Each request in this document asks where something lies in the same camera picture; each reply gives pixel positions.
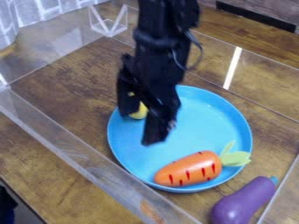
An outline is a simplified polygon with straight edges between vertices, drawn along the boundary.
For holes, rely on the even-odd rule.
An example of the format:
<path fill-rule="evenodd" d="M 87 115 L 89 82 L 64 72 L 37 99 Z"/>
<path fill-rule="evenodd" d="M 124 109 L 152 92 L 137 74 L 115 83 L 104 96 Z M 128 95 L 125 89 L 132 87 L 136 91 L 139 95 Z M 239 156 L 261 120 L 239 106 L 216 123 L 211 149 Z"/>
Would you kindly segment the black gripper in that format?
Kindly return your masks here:
<path fill-rule="evenodd" d="M 183 80 L 191 41 L 183 33 L 155 36 L 135 30 L 135 55 L 121 56 L 116 77 L 116 104 L 121 116 L 139 110 L 148 112 L 141 144 L 149 146 L 168 137 L 176 125 L 180 100 L 176 85 Z"/>

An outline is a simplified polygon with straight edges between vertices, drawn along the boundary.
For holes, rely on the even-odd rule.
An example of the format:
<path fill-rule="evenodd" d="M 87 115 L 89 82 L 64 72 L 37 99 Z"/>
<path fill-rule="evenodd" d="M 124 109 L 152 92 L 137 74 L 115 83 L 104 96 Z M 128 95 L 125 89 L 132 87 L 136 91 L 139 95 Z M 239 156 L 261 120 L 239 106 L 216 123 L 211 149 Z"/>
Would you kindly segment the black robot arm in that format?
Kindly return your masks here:
<path fill-rule="evenodd" d="M 137 0 L 139 17 L 133 31 L 135 53 L 121 56 L 116 78 L 116 102 L 121 116 L 145 105 L 141 144 L 165 140 L 181 106 L 176 85 L 189 69 L 191 45 L 197 41 L 191 28 L 199 25 L 197 0 Z"/>

